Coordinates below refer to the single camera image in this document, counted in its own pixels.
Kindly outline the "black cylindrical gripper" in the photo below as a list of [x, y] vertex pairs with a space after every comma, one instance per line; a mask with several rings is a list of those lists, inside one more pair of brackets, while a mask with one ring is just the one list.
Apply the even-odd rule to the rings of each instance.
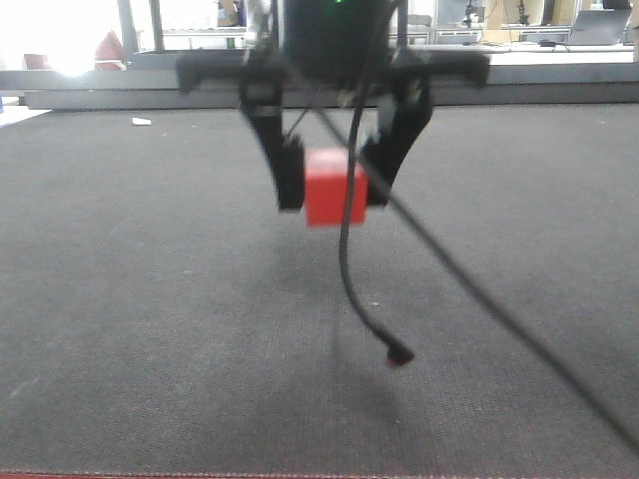
[[395, 1], [281, 1], [277, 21], [256, 14], [258, 39], [241, 57], [222, 60], [206, 50], [178, 57], [182, 93], [209, 80], [240, 86], [240, 111], [266, 157], [280, 211], [300, 210], [306, 191], [304, 144], [283, 131], [283, 85], [303, 81], [353, 91], [367, 82], [375, 91], [395, 89], [378, 99], [377, 133], [361, 149], [364, 170], [372, 167], [389, 187], [432, 117], [429, 82], [486, 85], [490, 62], [476, 50], [417, 53], [390, 46], [397, 6]]

